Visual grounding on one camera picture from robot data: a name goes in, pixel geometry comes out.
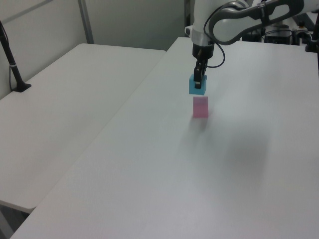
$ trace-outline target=table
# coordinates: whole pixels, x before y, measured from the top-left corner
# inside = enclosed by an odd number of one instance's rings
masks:
[[[191,47],[173,44],[12,239],[317,238],[317,55],[224,46],[193,119]]]
[[[81,44],[0,101],[0,204],[30,213],[164,55]]]

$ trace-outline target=cable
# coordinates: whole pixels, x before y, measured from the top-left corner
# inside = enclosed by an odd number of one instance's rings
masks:
[[[217,9],[209,16],[209,18],[207,19],[207,21],[206,21],[205,24],[204,24],[204,33],[205,33],[205,35],[206,35],[213,43],[215,43],[215,44],[219,47],[219,49],[221,50],[221,52],[223,53],[223,61],[222,61],[222,63],[220,63],[220,64],[217,65],[217,66],[207,66],[208,68],[217,68],[217,67],[220,67],[220,66],[222,66],[222,65],[225,63],[225,60],[226,60],[226,55],[225,55],[225,52],[224,52],[223,48],[219,45],[219,43],[214,42],[213,38],[206,32],[207,23],[208,23],[209,20],[212,18],[212,16],[213,16],[218,10],[220,10],[222,7],[223,7],[223,6],[220,6],[219,8],[217,8]]]
[[[11,67],[9,66],[9,86],[10,86],[10,90],[11,92],[13,91],[12,86],[11,86]]]
[[[1,28],[5,34],[6,41],[8,42],[8,45],[9,45],[9,38],[8,38],[8,35],[6,34],[5,28],[3,27],[2,24],[1,24]],[[11,86],[11,67],[10,66],[9,66],[9,86],[10,86],[10,90],[12,92],[13,90],[12,90],[12,86]]]

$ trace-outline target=white wall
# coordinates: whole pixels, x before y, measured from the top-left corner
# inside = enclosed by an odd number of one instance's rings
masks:
[[[86,43],[78,0],[53,0],[3,26],[24,81]],[[0,45],[0,99],[10,92],[8,78],[8,61]]]
[[[184,36],[184,0],[86,0],[95,44],[168,50]]]

